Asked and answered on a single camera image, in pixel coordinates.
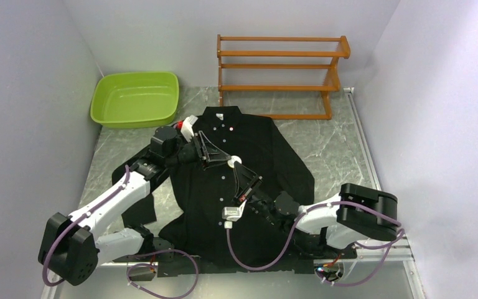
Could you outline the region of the black button shirt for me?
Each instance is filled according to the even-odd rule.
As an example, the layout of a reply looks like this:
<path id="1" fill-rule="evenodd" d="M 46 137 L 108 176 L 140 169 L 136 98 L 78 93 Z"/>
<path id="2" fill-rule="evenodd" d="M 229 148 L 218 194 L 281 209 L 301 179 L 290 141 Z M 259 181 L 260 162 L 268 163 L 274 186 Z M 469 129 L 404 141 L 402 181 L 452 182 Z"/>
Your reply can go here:
<path id="1" fill-rule="evenodd" d="M 275 198 L 288 192 L 298 203 L 314 201 L 314 177 L 285 140 L 271 118 L 242 113 L 236 106 L 207 107 L 193 126 L 228 154 L 241 158 L 243 165 L 263 177 L 260 189 Z M 182 214 L 159 232 L 170 229 L 175 237 L 198 237 L 214 227 L 222 227 L 222 209 L 232 204 L 235 194 L 233 170 L 226 166 L 203 169 L 198 164 L 180 165 L 170 171 L 172 190 Z M 246 211 L 234 223 L 247 227 L 269 224 Z"/>

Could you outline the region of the white round brooch back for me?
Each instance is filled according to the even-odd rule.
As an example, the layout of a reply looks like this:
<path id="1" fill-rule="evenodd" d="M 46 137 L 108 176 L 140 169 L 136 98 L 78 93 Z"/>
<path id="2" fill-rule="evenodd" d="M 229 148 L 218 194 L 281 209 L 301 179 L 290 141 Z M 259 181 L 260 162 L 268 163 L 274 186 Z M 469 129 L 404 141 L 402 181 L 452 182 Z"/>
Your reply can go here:
<path id="1" fill-rule="evenodd" d="M 230 159 L 227 161 L 227 165 L 234 169 L 236 164 L 242 164 L 242 160 L 238 156 L 230 156 Z"/>

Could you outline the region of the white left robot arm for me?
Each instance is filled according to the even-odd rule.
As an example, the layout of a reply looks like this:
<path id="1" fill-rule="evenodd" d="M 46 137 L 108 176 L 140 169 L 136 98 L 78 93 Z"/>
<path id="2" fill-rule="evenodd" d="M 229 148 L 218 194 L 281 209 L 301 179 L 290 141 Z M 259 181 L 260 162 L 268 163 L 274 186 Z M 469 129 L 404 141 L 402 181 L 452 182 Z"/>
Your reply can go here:
<path id="1" fill-rule="evenodd" d="M 54 287 L 49 272 L 72 285 L 83 283 L 99 264 L 124 256 L 139 262 L 156 253 L 154 235 L 142 223 L 104 235 L 107 227 L 139 201 L 150 197 L 168 177 L 169 170 L 184 164 L 204 168 L 234 168 L 241 159 L 214 145 L 202 131 L 187 126 L 158 128 L 150 143 L 122 165 L 122 175 L 107 191 L 69 215 L 56 213 L 47 221 L 38 260 L 45 285 Z"/>

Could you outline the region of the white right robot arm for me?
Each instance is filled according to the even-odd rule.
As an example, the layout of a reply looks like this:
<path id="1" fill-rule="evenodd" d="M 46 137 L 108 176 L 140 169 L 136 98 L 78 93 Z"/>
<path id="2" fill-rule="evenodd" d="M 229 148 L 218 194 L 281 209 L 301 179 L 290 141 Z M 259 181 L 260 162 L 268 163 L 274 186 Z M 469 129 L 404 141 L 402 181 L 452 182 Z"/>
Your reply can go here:
<path id="1" fill-rule="evenodd" d="M 269 197 L 260 189 L 262 177 L 237 157 L 227 164 L 233 170 L 236 187 L 232 205 L 222 209 L 227 229 L 251 211 L 285 234 L 300 231 L 319 235 L 317 249 L 327 259 L 360 240 L 393 242 L 398 237 L 398 199 L 390 193 L 345 183 L 335 196 L 304 205 L 286 191 Z"/>

